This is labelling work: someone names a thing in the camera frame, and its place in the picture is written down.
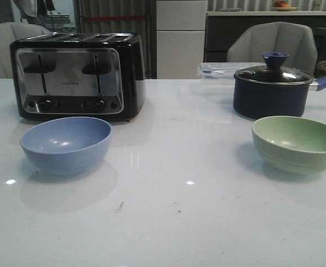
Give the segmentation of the blue bowl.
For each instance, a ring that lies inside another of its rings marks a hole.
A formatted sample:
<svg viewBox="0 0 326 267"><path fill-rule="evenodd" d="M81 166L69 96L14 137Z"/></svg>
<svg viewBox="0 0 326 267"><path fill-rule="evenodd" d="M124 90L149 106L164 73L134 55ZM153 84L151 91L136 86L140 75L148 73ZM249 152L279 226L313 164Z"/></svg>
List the blue bowl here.
<svg viewBox="0 0 326 267"><path fill-rule="evenodd" d="M75 175L97 165L107 154L112 126L93 117L66 117L28 130L21 147L39 170L54 175Z"/></svg>

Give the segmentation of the green bowl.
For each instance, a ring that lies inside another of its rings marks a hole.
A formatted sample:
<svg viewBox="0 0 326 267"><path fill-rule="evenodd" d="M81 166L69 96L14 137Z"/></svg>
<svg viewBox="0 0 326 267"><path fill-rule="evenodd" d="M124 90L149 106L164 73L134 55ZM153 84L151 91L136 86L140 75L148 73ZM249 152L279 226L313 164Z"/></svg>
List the green bowl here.
<svg viewBox="0 0 326 267"><path fill-rule="evenodd" d="M326 124L294 116L269 116L252 127L255 148L269 164L293 174L326 171Z"/></svg>

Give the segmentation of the clear plastic food container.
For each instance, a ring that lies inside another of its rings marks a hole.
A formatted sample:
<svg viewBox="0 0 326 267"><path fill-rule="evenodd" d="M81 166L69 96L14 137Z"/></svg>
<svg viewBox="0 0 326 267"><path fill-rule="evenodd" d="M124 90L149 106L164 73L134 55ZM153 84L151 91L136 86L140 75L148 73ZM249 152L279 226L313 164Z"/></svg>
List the clear plastic food container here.
<svg viewBox="0 0 326 267"><path fill-rule="evenodd" d="M232 103L234 93L234 73L253 66L265 66L262 62L203 62L197 68L201 78L201 93L216 103Z"/></svg>

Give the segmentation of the black and chrome toaster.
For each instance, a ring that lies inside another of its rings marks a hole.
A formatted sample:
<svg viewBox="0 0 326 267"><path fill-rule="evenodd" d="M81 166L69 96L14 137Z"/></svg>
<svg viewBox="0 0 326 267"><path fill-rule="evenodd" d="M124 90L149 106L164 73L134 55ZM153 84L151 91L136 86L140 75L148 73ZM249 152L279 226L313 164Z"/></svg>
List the black and chrome toaster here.
<svg viewBox="0 0 326 267"><path fill-rule="evenodd" d="M135 33L49 33L10 46L19 115L129 121L142 109L145 69Z"/></svg>

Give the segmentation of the dark blue saucepan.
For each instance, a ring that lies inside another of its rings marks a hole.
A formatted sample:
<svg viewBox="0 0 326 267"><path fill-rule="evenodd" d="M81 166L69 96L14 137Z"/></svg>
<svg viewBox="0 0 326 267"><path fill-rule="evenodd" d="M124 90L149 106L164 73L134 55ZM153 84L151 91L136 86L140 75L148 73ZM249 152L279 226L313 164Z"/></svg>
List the dark blue saucepan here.
<svg viewBox="0 0 326 267"><path fill-rule="evenodd" d="M308 92L326 88L326 76L298 83L260 83L235 78L233 108L240 115L259 119L268 116L296 116L304 113Z"/></svg>

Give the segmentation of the white cabinet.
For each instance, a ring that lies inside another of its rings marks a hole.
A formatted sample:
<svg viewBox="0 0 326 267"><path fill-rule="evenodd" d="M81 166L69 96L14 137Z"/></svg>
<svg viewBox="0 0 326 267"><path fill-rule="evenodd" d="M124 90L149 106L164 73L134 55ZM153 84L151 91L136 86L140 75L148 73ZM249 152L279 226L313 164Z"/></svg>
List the white cabinet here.
<svg viewBox="0 0 326 267"><path fill-rule="evenodd" d="M204 59L207 1L156 2L158 79L197 79Z"/></svg>

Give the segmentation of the dark counter with white top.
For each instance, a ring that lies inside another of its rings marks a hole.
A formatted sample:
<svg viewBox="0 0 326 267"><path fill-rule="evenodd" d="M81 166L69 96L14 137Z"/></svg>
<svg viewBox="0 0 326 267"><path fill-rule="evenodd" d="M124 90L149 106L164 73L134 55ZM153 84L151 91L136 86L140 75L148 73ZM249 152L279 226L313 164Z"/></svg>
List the dark counter with white top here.
<svg viewBox="0 0 326 267"><path fill-rule="evenodd" d="M250 27L270 22L290 22L309 26L319 53L326 60L326 11L208 12L205 27L204 61L225 62L233 43Z"/></svg>

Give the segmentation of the glass pot lid blue knob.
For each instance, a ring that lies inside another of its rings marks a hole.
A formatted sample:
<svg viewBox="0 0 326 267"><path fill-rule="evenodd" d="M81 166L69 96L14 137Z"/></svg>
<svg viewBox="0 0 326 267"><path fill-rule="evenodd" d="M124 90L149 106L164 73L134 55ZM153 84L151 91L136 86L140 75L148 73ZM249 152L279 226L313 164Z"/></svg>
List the glass pot lid blue knob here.
<svg viewBox="0 0 326 267"><path fill-rule="evenodd" d="M284 67L290 54L282 52L264 52L261 54L265 66L242 68L234 73L236 79L261 84L305 84L312 82L314 76L296 68Z"/></svg>

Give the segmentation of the grey chair on right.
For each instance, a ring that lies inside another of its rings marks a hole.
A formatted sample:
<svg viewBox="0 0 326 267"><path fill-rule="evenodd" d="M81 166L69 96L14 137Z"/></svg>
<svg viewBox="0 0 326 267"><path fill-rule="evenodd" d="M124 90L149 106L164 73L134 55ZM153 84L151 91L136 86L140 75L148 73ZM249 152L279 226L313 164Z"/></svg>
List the grey chair on right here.
<svg viewBox="0 0 326 267"><path fill-rule="evenodd" d="M262 53L282 52L284 66L313 74L318 53L312 29L302 24L271 22L248 28L227 54L228 62L263 62Z"/></svg>

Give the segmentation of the grey chair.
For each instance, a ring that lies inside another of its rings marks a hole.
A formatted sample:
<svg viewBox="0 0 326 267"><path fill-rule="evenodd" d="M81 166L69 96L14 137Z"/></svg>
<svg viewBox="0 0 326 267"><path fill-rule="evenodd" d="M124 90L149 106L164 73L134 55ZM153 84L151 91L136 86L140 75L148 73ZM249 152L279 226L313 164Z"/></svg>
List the grey chair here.
<svg viewBox="0 0 326 267"><path fill-rule="evenodd" d="M227 54L228 62L263 62L262 53L282 52L284 66L313 74L318 53L312 29L302 24L271 22L248 28Z"/></svg>
<svg viewBox="0 0 326 267"><path fill-rule="evenodd" d="M16 40L49 34L42 26L28 23L0 23L0 79L12 78L10 44Z"/></svg>

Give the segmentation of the fruit plate on counter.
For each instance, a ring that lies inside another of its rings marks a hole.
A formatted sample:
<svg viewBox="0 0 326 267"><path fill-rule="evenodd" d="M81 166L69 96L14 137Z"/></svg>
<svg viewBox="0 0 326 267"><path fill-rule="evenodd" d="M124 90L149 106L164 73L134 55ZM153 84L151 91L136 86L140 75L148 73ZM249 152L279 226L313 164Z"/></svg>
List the fruit plate on counter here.
<svg viewBox="0 0 326 267"><path fill-rule="evenodd" d="M272 4L272 9L276 11L296 11L297 7L292 7L289 4L287 4L285 1L277 0Z"/></svg>

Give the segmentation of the grey chair on left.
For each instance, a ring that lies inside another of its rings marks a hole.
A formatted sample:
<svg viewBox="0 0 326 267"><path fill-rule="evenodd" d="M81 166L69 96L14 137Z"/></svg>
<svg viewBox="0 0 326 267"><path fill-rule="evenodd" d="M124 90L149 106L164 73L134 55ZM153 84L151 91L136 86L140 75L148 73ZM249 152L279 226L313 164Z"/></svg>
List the grey chair on left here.
<svg viewBox="0 0 326 267"><path fill-rule="evenodd" d="M12 78L10 44L16 40L49 34L42 26L28 23L0 23L0 79Z"/></svg>

